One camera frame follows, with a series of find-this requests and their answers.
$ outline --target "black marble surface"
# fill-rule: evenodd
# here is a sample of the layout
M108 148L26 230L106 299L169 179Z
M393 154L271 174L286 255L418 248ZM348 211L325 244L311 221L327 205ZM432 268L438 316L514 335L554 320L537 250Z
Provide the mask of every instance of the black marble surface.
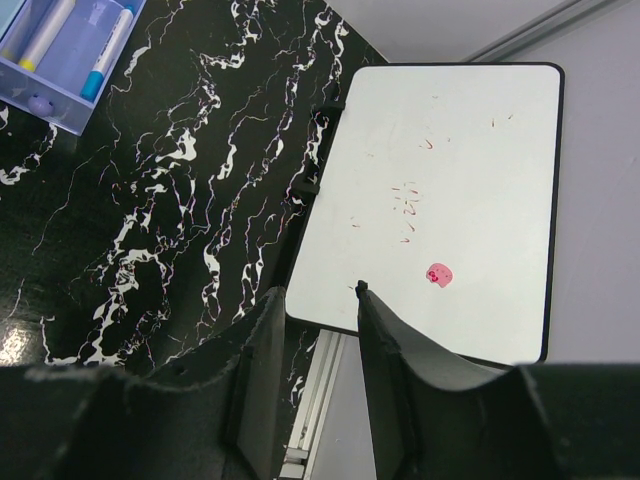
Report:
M82 137L0 103L0 365L145 375L240 318L289 268L310 112L381 62L320 0L149 0ZM317 334L287 326L291 409Z

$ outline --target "whiteboard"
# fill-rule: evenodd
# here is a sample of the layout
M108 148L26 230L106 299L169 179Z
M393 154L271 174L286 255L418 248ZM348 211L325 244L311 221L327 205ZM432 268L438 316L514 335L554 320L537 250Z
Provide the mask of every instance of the whiteboard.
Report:
M562 71L547 64L359 70L288 313L357 331L353 287L365 280L458 354L540 359L562 87Z

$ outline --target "plastic organizer tray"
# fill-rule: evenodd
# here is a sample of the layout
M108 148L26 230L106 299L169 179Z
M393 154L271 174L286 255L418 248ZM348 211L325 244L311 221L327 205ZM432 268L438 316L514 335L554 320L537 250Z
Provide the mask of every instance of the plastic organizer tray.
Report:
M0 40L0 100L35 115L38 112L33 111L33 102L37 98L52 108L46 109L47 115L36 116L81 135L146 0L76 0L35 72L25 70L17 62L56 3L57 0L27 0ZM133 21L117 47L96 98L85 100L80 96L82 87L125 6L133 8Z

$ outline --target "marker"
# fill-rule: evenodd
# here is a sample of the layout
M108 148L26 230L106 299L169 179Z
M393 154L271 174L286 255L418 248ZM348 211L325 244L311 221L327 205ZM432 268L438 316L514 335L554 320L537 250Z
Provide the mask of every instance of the marker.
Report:
M44 57L47 50L56 39L60 29L67 21L76 0L58 0L54 7L50 10L49 15L42 23L36 34L31 38L27 49L25 50L20 65L25 70L35 72L38 64Z
M98 60L96 60L95 65L91 69L91 73L89 73L84 87L82 87L80 96L85 100L93 102L96 99L96 96L100 91L100 87L102 86L102 82L104 82L104 76L115 60L116 54L118 53L118 47L127 34L127 30L129 29L131 22L133 22L133 7L131 5L127 5L122 9L120 15L118 15L116 24L113 26L113 29L109 34L109 38L107 39L107 43L102 49L102 53L100 53Z

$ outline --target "purple knob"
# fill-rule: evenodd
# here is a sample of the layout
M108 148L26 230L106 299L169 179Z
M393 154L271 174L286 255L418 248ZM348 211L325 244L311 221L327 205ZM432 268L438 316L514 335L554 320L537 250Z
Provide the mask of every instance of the purple knob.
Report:
M50 117L53 115L53 103L37 93L27 101L31 113L38 117Z

